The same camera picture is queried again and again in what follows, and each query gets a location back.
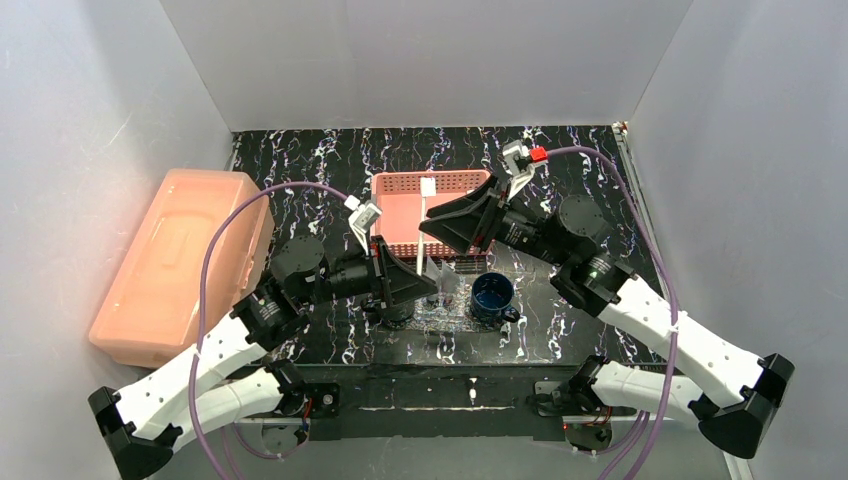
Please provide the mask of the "clear textured oval tray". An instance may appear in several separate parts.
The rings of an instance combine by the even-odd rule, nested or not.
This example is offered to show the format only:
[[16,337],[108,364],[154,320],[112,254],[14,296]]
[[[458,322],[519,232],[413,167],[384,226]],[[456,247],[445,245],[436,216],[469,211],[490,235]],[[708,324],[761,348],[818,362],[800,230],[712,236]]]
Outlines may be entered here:
[[438,292],[410,304],[401,326],[441,332],[492,332],[516,322],[516,289],[506,276],[487,272],[460,275],[445,266],[427,266],[424,275],[436,281]]

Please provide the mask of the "dark blue mug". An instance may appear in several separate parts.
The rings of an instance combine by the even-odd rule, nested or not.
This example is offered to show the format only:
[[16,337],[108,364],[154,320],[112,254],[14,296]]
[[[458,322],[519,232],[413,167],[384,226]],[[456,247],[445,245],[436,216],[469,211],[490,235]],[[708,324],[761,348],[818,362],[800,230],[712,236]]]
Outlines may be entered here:
[[471,285],[469,315],[481,327],[500,328],[505,323],[517,323],[520,313],[512,305],[515,289],[504,275],[487,272]]

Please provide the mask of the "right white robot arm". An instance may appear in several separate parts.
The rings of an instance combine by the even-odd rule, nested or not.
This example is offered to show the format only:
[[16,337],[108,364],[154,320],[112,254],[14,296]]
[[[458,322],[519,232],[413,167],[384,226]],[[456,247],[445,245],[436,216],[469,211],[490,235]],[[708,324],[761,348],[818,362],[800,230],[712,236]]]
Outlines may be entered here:
[[595,202],[563,199],[546,217],[488,179],[469,194],[429,209],[420,230],[459,252],[498,242],[554,267],[550,282],[564,301],[628,333],[672,367],[658,374],[599,355],[535,399],[540,410],[627,407],[692,423],[720,450],[754,457],[782,405],[794,364],[759,356],[702,326],[603,247],[609,226]]

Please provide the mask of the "clear textured acrylic holder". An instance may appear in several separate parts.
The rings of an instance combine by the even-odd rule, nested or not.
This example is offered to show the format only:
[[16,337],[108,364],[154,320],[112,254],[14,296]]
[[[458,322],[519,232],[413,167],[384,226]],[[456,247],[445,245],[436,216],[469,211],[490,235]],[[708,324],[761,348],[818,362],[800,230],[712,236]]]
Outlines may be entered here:
[[415,317],[411,320],[414,329],[442,332],[470,332],[474,325],[469,316],[470,283],[459,275],[460,283],[453,295],[440,293],[439,304],[429,309],[425,298],[417,300]]

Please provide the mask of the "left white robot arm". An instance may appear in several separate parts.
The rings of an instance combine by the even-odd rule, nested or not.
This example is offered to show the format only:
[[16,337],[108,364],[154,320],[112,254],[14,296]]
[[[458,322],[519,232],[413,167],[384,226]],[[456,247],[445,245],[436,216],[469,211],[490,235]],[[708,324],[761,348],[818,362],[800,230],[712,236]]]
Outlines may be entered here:
[[365,296],[396,307],[433,295],[435,281],[397,258],[374,236],[329,261],[322,242],[300,236],[272,258],[257,288],[193,345],[147,377],[115,390],[102,387],[88,403],[122,479],[146,479],[197,438],[236,420],[304,400],[306,382],[278,360],[233,382],[228,376],[293,339],[311,307]]

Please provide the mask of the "pink perforated plastic basket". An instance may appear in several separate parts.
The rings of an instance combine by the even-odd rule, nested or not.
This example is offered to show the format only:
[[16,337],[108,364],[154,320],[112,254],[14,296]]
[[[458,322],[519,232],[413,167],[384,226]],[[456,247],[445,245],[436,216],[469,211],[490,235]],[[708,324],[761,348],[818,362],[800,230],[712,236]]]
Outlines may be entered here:
[[483,169],[383,172],[372,178],[372,198],[382,215],[372,233],[383,237],[400,258],[417,256],[418,245],[430,257],[452,257],[458,253],[437,239],[420,237],[419,223],[430,207],[458,199],[485,183],[490,173]]

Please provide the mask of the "white toothpaste tube blue cap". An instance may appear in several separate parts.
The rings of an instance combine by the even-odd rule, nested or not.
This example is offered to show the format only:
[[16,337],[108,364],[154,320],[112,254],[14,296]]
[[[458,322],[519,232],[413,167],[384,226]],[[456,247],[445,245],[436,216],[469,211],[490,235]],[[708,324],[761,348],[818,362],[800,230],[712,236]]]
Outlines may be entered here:
[[423,276],[432,280],[436,286],[436,292],[425,297],[425,304],[429,309],[436,308],[439,304],[441,293],[441,269],[430,256],[426,258]]

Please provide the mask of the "dark green mug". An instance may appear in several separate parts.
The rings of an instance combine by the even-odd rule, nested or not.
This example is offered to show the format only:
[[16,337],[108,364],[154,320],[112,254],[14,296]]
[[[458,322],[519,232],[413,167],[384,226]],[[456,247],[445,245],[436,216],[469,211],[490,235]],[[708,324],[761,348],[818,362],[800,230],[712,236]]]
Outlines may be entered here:
[[403,329],[415,317],[416,303],[406,302],[392,307],[378,308],[376,316],[386,328]]

